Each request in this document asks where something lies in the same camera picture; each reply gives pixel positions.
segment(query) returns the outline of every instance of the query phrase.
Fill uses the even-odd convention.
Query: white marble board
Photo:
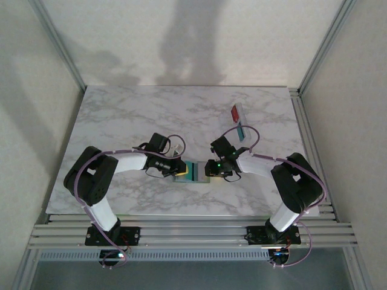
[[[89,86],[46,212],[83,213],[64,188],[63,179],[90,145],[101,150],[130,149],[149,141],[154,132],[180,134],[187,143],[187,160],[214,159],[210,143],[227,129],[221,116],[236,102],[242,103],[249,125],[261,133],[255,153],[283,157],[293,152],[304,154],[287,88]],[[234,183],[212,178],[209,184],[177,184],[171,177],[157,179],[144,171],[123,172],[114,175],[107,197],[116,214],[266,216],[281,203],[272,180],[249,173]],[[317,216],[318,210],[310,215]]]

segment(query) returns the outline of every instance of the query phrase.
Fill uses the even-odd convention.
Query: purple cable
[[[304,225],[302,222],[298,222],[298,224],[302,225],[303,228],[307,231],[307,234],[309,237],[309,250],[308,250],[307,254],[304,255],[304,257],[299,259],[298,261],[295,261],[295,262],[290,263],[290,264],[281,264],[280,266],[278,266],[278,268],[286,268],[286,267],[291,267],[291,266],[295,266],[297,264],[300,264],[302,261],[304,261],[309,256],[310,252],[312,252],[312,246],[313,246],[312,235],[311,235],[311,233],[306,225]]]
[[[321,202],[324,201],[324,199],[327,197],[327,188],[325,186],[325,184],[321,181],[320,178],[318,178],[316,175],[314,175],[313,173],[311,173],[310,171],[306,170],[305,168],[301,167],[300,165],[294,163],[294,162],[291,162],[287,159],[282,159],[282,158],[276,158],[274,159],[273,157],[270,157],[270,156],[266,156],[266,155],[260,155],[260,154],[254,154],[253,155],[254,157],[258,157],[258,158],[263,158],[263,159],[269,159],[269,160],[274,160],[274,161],[280,161],[280,162],[285,162],[295,168],[297,168],[298,170],[300,170],[301,172],[304,172],[306,175],[312,177],[314,180],[317,181],[317,183],[321,186],[322,188],[322,197],[317,201],[315,202],[314,204],[310,205],[309,207],[307,207],[305,210],[303,210],[302,213],[300,213],[300,215],[294,220],[294,223],[296,223],[307,211],[309,211],[311,208],[319,205]]]
[[[75,199],[77,200],[77,202],[82,206],[82,208],[85,210],[86,214],[89,216],[89,218],[91,219],[91,223],[94,224],[96,226],[96,228],[98,229],[98,231],[101,233],[101,235],[114,247],[116,248],[117,250],[119,250],[122,254],[123,254],[123,257],[125,258],[124,259],[124,262],[122,264],[118,264],[118,265],[115,265],[115,266],[110,266],[110,269],[113,269],[113,268],[118,268],[120,266],[123,266],[124,264],[126,264],[128,262],[127,260],[127,255],[126,253],[118,246],[116,245],[104,232],[103,228],[100,227],[100,225],[94,220],[94,217],[93,215],[91,214],[91,212],[89,211],[89,209],[87,208],[87,204],[85,201],[83,201],[80,197],[79,197],[79,194],[78,194],[78,183],[79,183],[79,179],[80,179],[80,176],[82,175],[83,171],[85,171],[85,169],[90,165],[90,163],[92,163],[93,161],[95,161],[96,159],[98,159],[99,157],[101,157],[102,155],[110,155],[110,154],[122,154],[122,153],[146,153],[146,154],[151,154],[151,155],[155,155],[155,156],[159,156],[159,157],[162,157],[162,158],[166,158],[166,159],[176,159],[176,158],[179,158],[182,156],[182,154],[185,152],[186,150],[186,142],[184,141],[184,139],[177,135],[177,134],[173,134],[173,135],[170,135],[168,136],[169,137],[178,137],[182,142],[183,142],[183,151],[178,154],[178,155],[175,155],[175,156],[172,156],[172,157],[168,157],[168,156],[164,156],[162,154],[158,154],[158,153],[155,153],[155,152],[148,152],[148,151],[144,151],[144,150],[131,150],[131,149],[123,149],[123,150],[115,150],[115,151],[103,151],[103,152],[100,152],[96,155],[94,155],[92,158],[90,158],[78,171],[76,177],[75,177],[75,181],[74,181],[74,196],[75,196]]]
[[[252,126],[249,126],[249,125],[240,125],[240,126],[235,126],[235,127],[232,127],[231,129],[229,129],[229,130],[225,131],[225,132],[222,134],[222,136],[225,136],[225,134],[227,134],[227,133],[228,133],[228,132],[230,132],[230,131],[233,131],[233,130],[235,130],[235,129],[237,129],[237,128],[242,128],[242,127],[244,127],[244,128],[249,128],[249,129],[253,130],[253,131],[256,133],[256,135],[257,135],[257,139],[256,139],[256,141],[255,141],[255,142],[254,142],[254,144],[253,144],[253,145],[251,145],[251,146],[250,146],[250,148],[249,148],[249,152],[251,153],[251,152],[252,152],[252,150],[253,150],[253,148],[255,147],[255,145],[257,145],[257,144],[258,144],[258,142],[259,142],[259,139],[261,139],[261,136],[260,136],[260,134],[259,134],[258,130],[257,130],[257,129],[255,129],[254,127],[252,127]]]
[[[310,171],[306,170],[305,168],[301,167],[300,165],[294,163],[294,162],[291,162],[287,159],[282,159],[282,158],[276,158],[274,159],[273,157],[270,157],[270,156],[266,156],[266,155],[260,155],[260,154],[253,154],[254,157],[257,157],[257,158],[263,158],[263,159],[268,159],[268,160],[273,160],[273,161],[280,161],[280,162],[285,162],[295,168],[297,168],[298,170],[300,170],[301,172],[304,172],[306,175],[312,177],[314,180],[316,180],[318,182],[318,184],[321,186],[322,188],[322,197],[317,201],[315,202],[314,204],[310,205],[309,207],[307,207],[302,213],[300,213],[300,215],[294,220],[294,224],[300,224],[302,225],[306,231],[307,231],[307,234],[308,234],[308,237],[309,237],[309,241],[310,241],[310,244],[309,244],[309,250],[308,250],[308,253],[303,257],[301,258],[300,260],[294,262],[294,263],[290,263],[290,264],[282,264],[281,265],[281,268],[284,268],[284,267],[290,267],[290,266],[294,266],[294,265],[297,265],[298,263],[301,263],[303,260],[305,260],[311,250],[312,250],[312,244],[313,244],[313,241],[312,241],[312,236],[310,234],[310,231],[309,229],[307,228],[306,225],[304,225],[302,222],[299,222],[298,220],[307,212],[309,211],[311,208],[313,207],[317,207],[321,202],[323,202],[323,200],[327,197],[327,188],[325,186],[325,184],[320,180],[320,178],[318,178],[316,175],[314,175],[313,173],[311,173]]]

